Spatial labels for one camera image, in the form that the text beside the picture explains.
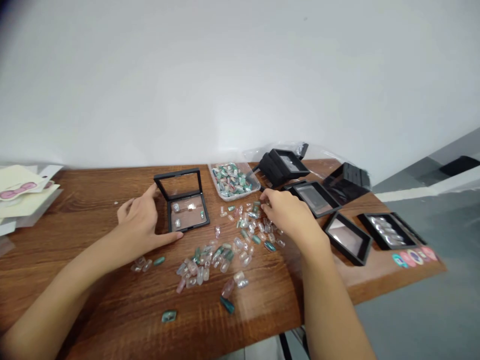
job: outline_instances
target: open display box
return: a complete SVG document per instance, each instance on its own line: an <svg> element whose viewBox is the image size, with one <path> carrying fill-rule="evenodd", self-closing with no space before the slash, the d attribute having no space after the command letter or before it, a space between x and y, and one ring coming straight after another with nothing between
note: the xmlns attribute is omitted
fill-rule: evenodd
<svg viewBox="0 0 480 360"><path fill-rule="evenodd" d="M372 237L341 213L334 213L323 226L330 243L352 264L364 266L372 246Z"/></svg>
<svg viewBox="0 0 480 360"><path fill-rule="evenodd" d="M408 249L418 246L391 213L363 213L358 215L358 219L382 250Z"/></svg>
<svg viewBox="0 0 480 360"><path fill-rule="evenodd" d="M295 184L289 191L308 205L316 219L342 208L337 200L318 181Z"/></svg>
<svg viewBox="0 0 480 360"><path fill-rule="evenodd" d="M167 201L169 232L210 224L198 167L155 175L153 180Z"/></svg>

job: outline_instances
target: wood grain surface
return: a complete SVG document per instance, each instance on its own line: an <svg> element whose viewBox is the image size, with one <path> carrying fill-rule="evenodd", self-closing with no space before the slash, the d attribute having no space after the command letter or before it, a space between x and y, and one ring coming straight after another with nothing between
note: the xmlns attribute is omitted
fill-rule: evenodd
<svg viewBox="0 0 480 360"><path fill-rule="evenodd" d="M335 160L303 162L312 170L309 180L321 180L339 165ZM207 166L185 165L60 172L54 180L63 193L34 227L18 229L10 236L16 248L0 258L1 330L22 315L63 266L117 225L117 209L140 196L153 183L154 175L197 166L210 225L188 231L181 240L146 255L152 260L165 256L162 265L140 274L125 266L104 279L80 314L59 358L212 359L300 326L304 322L300 254L288 238L284 239L286 247L275 253L263 244L256 245L246 269L236 257L227 273L212 267L209 281L176 293L180 281L177 268L185 257L193 256L196 247L215 238L215 226L221 226L221 242L231 242L239 235L235 223L220 218L220 206L227 203L219 198ZM245 205L259 196L260 192L255 192L228 205ZM166 207L160 195L157 234L168 231ZM376 212L389 209L372 193L341 210L361 228L356 215ZM326 220L318 221L322 225ZM441 260L401 268L392 260L392 254L399 251L382 251L376 243L364 267L353 266L333 247L332 251L354 304L446 270ZM234 289L230 299L235 312L230 315L219 301L220 293L240 269L250 284ZM178 311L175 322L162 323L166 310Z"/></svg>

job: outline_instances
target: sticker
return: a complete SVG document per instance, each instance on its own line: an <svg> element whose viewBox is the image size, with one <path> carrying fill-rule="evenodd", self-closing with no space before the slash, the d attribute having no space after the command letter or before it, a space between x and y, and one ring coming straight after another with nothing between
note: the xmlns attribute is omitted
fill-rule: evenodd
<svg viewBox="0 0 480 360"><path fill-rule="evenodd" d="M420 255L424 263L428 263L430 261L430 258L427 255L425 255L425 253L422 250L417 249L416 253Z"/></svg>
<svg viewBox="0 0 480 360"><path fill-rule="evenodd" d="M393 258L393 261L396 262L396 264L399 266L399 267L402 267L402 268L405 268L407 269L409 266L405 263L405 261L402 259L402 257L398 254L393 254L391 256Z"/></svg>
<svg viewBox="0 0 480 360"><path fill-rule="evenodd" d="M417 263L413 261L410 255L408 255L405 251L401 252L400 256L403 259L403 261L406 262L408 265L410 265L412 268L417 266Z"/></svg>
<svg viewBox="0 0 480 360"><path fill-rule="evenodd" d="M407 250L408 255L410 255L411 259L416 262L418 265L423 265L423 259L412 249Z"/></svg>
<svg viewBox="0 0 480 360"><path fill-rule="evenodd" d="M421 249L425 253L425 255L427 255L430 259L432 259L434 261L438 260L434 251L431 248L429 248L428 246L423 246Z"/></svg>

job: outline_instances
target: green crystal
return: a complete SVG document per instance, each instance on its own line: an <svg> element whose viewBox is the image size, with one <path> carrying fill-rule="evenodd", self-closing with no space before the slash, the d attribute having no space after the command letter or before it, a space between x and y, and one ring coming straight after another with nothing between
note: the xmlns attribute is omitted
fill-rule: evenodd
<svg viewBox="0 0 480 360"><path fill-rule="evenodd" d="M240 229L240 234L243 236L244 239L250 239L245 229Z"/></svg>
<svg viewBox="0 0 480 360"><path fill-rule="evenodd" d="M165 256L162 256L162 257L159 257L157 260L155 260L153 262L153 266L158 266L160 265L161 263L163 263L165 261Z"/></svg>
<svg viewBox="0 0 480 360"><path fill-rule="evenodd" d="M229 314L234 313L235 306L230 301L220 296L220 302L222 303L222 305L225 307L225 309L228 311Z"/></svg>
<svg viewBox="0 0 480 360"><path fill-rule="evenodd" d="M251 237L251 240L255 243L255 244L260 244L262 242L262 240L260 240L260 238L257 236L257 235L253 235Z"/></svg>
<svg viewBox="0 0 480 360"><path fill-rule="evenodd" d="M162 323L171 323L171 322L175 321L176 318L177 318L177 312L175 310L168 310L168 311L165 311L163 313L163 315L161 316L161 322Z"/></svg>
<svg viewBox="0 0 480 360"><path fill-rule="evenodd" d="M268 250L270 250L272 253L277 251L277 249L275 248L275 246L274 246L270 241L267 240L267 241L264 242L264 244L265 244L265 247L266 247Z"/></svg>

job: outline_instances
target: paper card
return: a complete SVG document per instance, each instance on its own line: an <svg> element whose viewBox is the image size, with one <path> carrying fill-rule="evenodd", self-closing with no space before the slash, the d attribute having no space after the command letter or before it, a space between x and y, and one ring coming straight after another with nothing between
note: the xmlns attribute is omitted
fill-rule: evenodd
<svg viewBox="0 0 480 360"><path fill-rule="evenodd" d="M62 165L47 165L40 173L38 174L39 177L43 179L43 181L38 185L37 188L34 188L30 191L30 193L41 193L42 190L45 188L45 185L48 184L49 180L59 172L59 170L63 168Z"/></svg>
<svg viewBox="0 0 480 360"><path fill-rule="evenodd" d="M12 201L36 189L42 181L41 176L21 165L0 169L0 201Z"/></svg>
<svg viewBox="0 0 480 360"><path fill-rule="evenodd" d="M21 201L13 206L0 207L0 218L30 216L57 190L60 185L52 185L39 193L23 195Z"/></svg>

